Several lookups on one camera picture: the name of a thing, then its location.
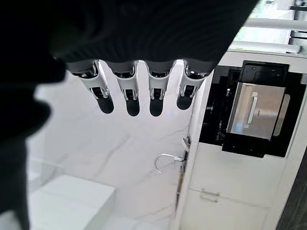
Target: white cabinet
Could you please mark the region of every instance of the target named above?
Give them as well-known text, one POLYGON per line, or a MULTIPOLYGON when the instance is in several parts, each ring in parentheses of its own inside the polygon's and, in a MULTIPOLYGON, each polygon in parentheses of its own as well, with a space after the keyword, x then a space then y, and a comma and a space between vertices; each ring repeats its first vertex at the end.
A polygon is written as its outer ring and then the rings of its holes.
POLYGON ((267 208, 252 207, 229 199, 189 190, 181 230, 260 230, 267 208))
POLYGON ((189 187, 220 193, 221 197, 270 207, 277 191, 285 158, 264 158, 224 152, 221 146, 200 143, 189 187))

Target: white pipe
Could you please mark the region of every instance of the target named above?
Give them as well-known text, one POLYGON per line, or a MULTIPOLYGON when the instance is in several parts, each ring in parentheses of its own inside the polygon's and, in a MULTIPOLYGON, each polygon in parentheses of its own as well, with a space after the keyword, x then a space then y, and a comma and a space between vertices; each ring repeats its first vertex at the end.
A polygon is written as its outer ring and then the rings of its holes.
POLYGON ((295 54, 298 54, 301 50, 301 46, 297 45, 233 41, 229 49, 236 49, 236 48, 246 49, 246 50, 257 50, 257 51, 271 51, 277 53, 289 52, 295 54))
POLYGON ((297 20, 250 18, 245 22, 244 27, 307 31, 307 22, 297 20))

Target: marble wall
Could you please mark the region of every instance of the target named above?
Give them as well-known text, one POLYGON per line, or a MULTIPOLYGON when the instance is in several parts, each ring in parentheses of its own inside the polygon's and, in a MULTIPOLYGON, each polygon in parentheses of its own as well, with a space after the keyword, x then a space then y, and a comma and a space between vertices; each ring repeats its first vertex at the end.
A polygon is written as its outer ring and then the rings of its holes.
POLYGON ((62 84, 41 87, 37 97, 47 101, 53 114, 36 139, 42 151, 30 158, 63 167, 76 177, 117 188, 117 214, 161 229, 174 214, 180 163, 161 158, 154 169, 154 159, 162 154, 183 156, 181 139, 187 135, 192 106, 181 111, 176 106, 178 81, 183 63, 178 61, 170 76, 159 117, 149 112, 148 74, 143 62, 138 64, 140 114, 131 117, 117 80, 102 63, 114 102, 114 111, 103 114, 93 96, 77 77, 67 74, 62 84))

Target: door handle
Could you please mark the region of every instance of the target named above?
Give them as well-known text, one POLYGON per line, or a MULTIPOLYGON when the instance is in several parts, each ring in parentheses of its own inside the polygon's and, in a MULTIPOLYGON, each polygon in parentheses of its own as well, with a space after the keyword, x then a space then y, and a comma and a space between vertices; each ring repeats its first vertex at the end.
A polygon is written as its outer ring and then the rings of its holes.
POLYGON ((200 195, 200 199, 202 199, 202 200, 207 200, 207 201, 214 202, 214 203, 219 202, 218 199, 214 199, 214 200, 213 200, 213 199, 205 198, 202 194, 200 195))
POLYGON ((247 124, 250 124, 253 120, 253 116, 254 116, 254 112, 255 112, 255 109, 256 109, 257 100, 258 100, 258 93, 253 92, 252 97, 253 97, 253 103, 252 103, 251 108, 250 108, 247 124))
POLYGON ((208 195, 212 195, 212 196, 220 196, 221 193, 212 193, 212 192, 207 192, 205 189, 201 189, 202 193, 208 194, 208 195))
POLYGON ((154 167, 155 169, 159 172, 159 173, 162 173, 159 169, 158 169, 158 166, 157 166, 157 161, 160 157, 173 157, 175 161, 180 161, 180 162, 183 162, 184 161, 184 158, 182 157, 179 157, 179 156, 175 156, 175 155, 170 155, 170 154, 161 154, 159 156, 157 156, 157 158, 154 160, 154 167))

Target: oven door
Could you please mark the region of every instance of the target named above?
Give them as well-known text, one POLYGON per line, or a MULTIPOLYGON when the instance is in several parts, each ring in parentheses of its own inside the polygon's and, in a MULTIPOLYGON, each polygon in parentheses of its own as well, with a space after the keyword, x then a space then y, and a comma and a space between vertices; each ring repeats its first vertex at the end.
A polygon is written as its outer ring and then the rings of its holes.
POLYGON ((270 140, 285 88, 238 83, 227 132, 270 140))

